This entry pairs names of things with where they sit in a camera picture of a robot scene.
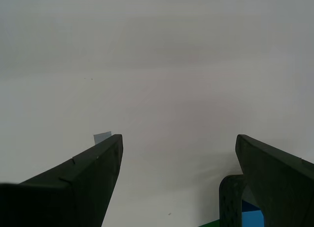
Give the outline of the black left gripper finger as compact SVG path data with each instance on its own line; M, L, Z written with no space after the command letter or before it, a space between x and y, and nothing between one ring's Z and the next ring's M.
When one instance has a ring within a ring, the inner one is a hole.
M235 151L267 227L314 225L314 165L247 135Z
M2 227L100 227L123 156L115 134L21 183L0 185Z

